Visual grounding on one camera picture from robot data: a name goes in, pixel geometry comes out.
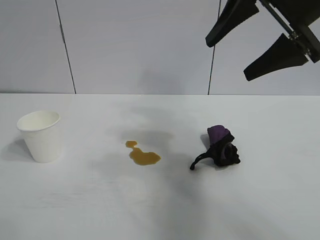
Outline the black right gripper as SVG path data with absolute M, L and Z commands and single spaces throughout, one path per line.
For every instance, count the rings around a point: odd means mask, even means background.
M 256 0 L 228 0 L 215 25 L 205 37 L 211 48 L 230 31 L 259 12 Z M 262 6 L 287 32 L 244 69 L 247 81 L 269 73 L 320 60 L 320 41 L 309 26 L 320 18 L 318 0 L 262 0 Z

